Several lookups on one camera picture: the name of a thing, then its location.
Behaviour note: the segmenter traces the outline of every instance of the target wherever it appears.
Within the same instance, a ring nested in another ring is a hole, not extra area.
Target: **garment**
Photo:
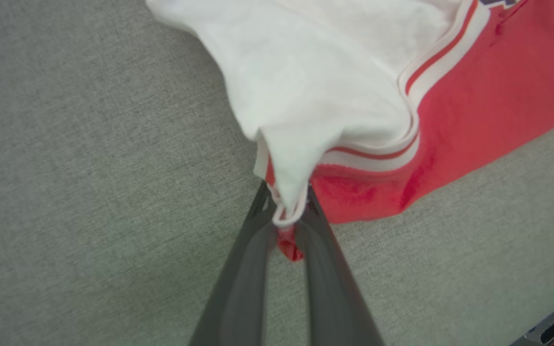
[[[554,1],[148,5],[217,61],[289,222],[308,181],[329,221],[377,219],[554,127]]]

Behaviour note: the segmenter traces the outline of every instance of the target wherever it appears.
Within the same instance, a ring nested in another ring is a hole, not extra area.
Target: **gray surface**
[[[0,346],[185,344],[253,155],[217,66],[141,1],[0,0]],[[387,344],[507,345],[554,311],[554,131],[335,230]],[[268,345],[305,344],[303,279],[273,254]]]

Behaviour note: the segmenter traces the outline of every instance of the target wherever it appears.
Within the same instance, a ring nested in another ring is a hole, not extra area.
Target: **white fabric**
[[[413,124],[400,72],[462,0],[147,0],[197,35],[247,138],[264,141],[288,210],[334,146],[385,152]]]

